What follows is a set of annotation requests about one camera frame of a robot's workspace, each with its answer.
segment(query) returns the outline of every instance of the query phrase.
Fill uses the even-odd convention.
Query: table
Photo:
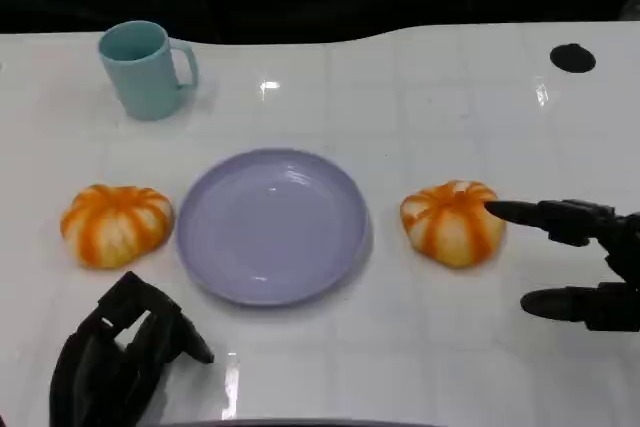
[[[510,226],[497,259],[453,273],[415,254],[402,198],[452,178],[503,198],[583,198],[640,210],[636,23],[419,27],[332,45],[194,45],[202,87],[161,122],[128,119],[97,33],[0,36],[0,415],[47,425],[59,350],[118,273],[74,265],[58,222],[104,182],[179,207],[226,157],[265,146],[334,160],[361,187],[375,244],[341,288],[253,310],[187,278],[171,239],[134,271],[184,309],[217,354],[180,358],[147,423],[352,417],[452,427],[636,426],[640,340],[522,312],[522,294],[613,280],[596,246]],[[550,50],[578,42],[595,70]],[[184,78],[186,62],[177,59]]]

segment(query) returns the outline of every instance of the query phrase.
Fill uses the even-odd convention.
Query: mug
[[[179,84],[171,49],[187,56],[191,84]],[[191,47],[170,39],[158,24],[135,20],[107,30],[98,43],[104,68],[127,114],[139,120],[157,120],[173,114],[185,93],[198,85],[198,64]]]

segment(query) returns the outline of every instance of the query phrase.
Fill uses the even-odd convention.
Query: plate
[[[178,251],[196,282],[250,305],[298,302],[328,289],[368,254],[369,218],[335,164],[290,149],[232,157],[187,194]]]

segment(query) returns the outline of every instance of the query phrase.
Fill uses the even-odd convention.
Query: decorative pumpkin
[[[452,180],[404,199],[400,217],[414,249],[449,267],[469,267],[500,245],[505,222],[484,208],[496,199],[480,182]]]
[[[169,200],[153,189],[92,185],[62,216],[60,232],[80,263],[115,269],[154,250],[171,233]]]

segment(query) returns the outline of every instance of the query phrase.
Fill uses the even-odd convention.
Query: black circular sticker
[[[565,72],[583,74],[596,66],[596,58],[580,44],[565,44],[551,51],[553,65]]]

